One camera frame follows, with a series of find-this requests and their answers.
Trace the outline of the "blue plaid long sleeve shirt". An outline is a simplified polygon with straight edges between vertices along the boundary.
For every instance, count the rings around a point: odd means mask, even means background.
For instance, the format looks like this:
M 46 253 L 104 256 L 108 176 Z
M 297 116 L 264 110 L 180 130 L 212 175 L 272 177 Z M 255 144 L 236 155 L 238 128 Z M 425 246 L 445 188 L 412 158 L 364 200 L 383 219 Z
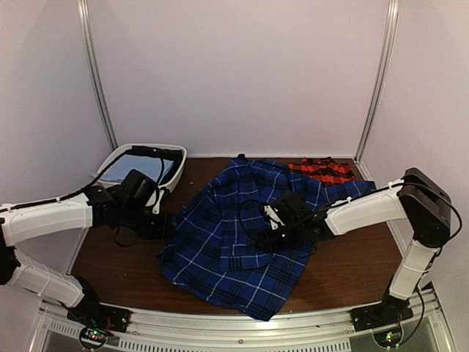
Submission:
M 318 210 L 375 188 L 372 181 L 324 187 L 284 164 L 239 155 L 174 216 L 174 237 L 159 257 L 162 272 L 204 301 L 267 321 L 283 307 L 314 245 L 274 253 L 256 248 L 254 236 L 269 225 L 262 207 L 293 191 Z

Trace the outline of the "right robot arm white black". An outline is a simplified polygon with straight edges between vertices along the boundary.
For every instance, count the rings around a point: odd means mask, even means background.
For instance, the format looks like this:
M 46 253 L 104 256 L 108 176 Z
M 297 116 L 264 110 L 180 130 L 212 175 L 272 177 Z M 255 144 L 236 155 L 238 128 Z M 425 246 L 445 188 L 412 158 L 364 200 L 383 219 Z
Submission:
M 418 283 L 452 239 L 451 215 L 455 211 L 440 186 L 421 170 L 410 168 L 384 188 L 340 199 L 319 210 L 312 210 L 298 194 L 288 191 L 272 205 L 265 205 L 262 212 L 270 227 L 255 241 L 267 253 L 292 248 L 305 240 L 316 242 L 376 224 L 407 221 L 413 239 L 375 310 L 376 318 L 389 324 L 407 308 Z

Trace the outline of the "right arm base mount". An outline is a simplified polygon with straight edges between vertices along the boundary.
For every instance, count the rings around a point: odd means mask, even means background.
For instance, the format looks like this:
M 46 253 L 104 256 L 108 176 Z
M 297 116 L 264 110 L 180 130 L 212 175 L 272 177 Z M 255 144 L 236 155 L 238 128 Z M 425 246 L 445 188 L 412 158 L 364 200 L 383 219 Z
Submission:
M 407 304 L 396 306 L 380 302 L 351 310 L 355 331 L 377 329 L 383 326 L 396 325 L 402 320 L 413 317 L 413 311 Z

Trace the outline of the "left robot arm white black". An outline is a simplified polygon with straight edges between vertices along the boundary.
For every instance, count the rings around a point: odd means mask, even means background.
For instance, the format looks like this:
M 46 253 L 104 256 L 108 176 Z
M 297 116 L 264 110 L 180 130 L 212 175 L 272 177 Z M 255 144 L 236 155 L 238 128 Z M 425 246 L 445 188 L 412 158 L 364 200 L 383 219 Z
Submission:
M 152 186 L 91 186 L 76 195 L 38 202 L 6 205 L 1 209 L 1 284 L 19 285 L 52 298 L 83 318 L 90 326 L 105 320 L 104 307 L 85 280 L 65 276 L 46 265 L 20 257 L 20 242 L 55 232 L 108 226 L 133 231 L 146 241 L 174 236 L 172 215 L 148 206 Z

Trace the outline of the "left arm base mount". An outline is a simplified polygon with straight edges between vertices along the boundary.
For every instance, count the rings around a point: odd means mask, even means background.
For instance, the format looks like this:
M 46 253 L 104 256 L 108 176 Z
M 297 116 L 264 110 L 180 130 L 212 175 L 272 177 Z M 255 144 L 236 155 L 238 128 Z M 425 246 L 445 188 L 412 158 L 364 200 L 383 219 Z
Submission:
M 76 307 L 64 306 L 67 318 L 83 326 L 103 331 L 125 333 L 130 319 L 130 310 L 111 307 L 96 301 L 82 301 Z

